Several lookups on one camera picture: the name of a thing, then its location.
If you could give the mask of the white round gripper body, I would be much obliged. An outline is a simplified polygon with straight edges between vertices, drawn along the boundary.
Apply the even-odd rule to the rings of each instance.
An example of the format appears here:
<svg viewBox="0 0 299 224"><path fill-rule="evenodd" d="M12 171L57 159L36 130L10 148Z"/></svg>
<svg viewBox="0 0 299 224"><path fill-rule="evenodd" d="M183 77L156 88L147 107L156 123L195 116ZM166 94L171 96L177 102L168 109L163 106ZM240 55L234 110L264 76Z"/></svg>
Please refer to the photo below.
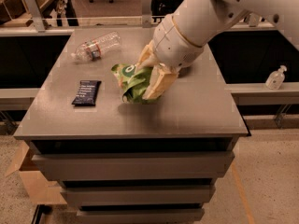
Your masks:
<svg viewBox="0 0 299 224"><path fill-rule="evenodd" d="M155 28L152 49L160 63L177 69L191 66L204 51L179 32L172 15L166 15Z"/></svg>

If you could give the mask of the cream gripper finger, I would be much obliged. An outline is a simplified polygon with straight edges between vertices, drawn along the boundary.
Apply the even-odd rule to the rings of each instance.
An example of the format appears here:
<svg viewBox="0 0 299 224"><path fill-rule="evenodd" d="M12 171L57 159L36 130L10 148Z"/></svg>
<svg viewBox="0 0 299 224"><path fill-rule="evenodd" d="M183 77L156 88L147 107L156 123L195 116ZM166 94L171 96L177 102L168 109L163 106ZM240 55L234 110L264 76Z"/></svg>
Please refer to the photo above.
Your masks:
<svg viewBox="0 0 299 224"><path fill-rule="evenodd" d="M153 41L150 41L148 45L146 45L140 53L140 56L136 64L137 68L141 69L144 67L153 67L158 64L159 61L153 52Z"/></svg>
<svg viewBox="0 0 299 224"><path fill-rule="evenodd" d="M178 70L176 68L165 66L163 63L154 66L149 79L149 85L142 98L144 100L155 100L159 98L170 88L177 78Z"/></svg>

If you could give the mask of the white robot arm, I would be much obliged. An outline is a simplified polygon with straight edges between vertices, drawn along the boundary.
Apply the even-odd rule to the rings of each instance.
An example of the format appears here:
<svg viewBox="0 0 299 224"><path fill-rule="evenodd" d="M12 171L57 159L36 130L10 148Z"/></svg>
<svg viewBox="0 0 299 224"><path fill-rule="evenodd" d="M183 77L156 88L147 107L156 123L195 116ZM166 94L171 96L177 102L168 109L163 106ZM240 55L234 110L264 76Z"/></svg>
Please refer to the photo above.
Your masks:
<svg viewBox="0 0 299 224"><path fill-rule="evenodd" d="M184 0L155 28L138 66L153 67L143 98L156 99L204 51L217 34L239 23L250 13L265 18L299 49L299 0Z"/></svg>

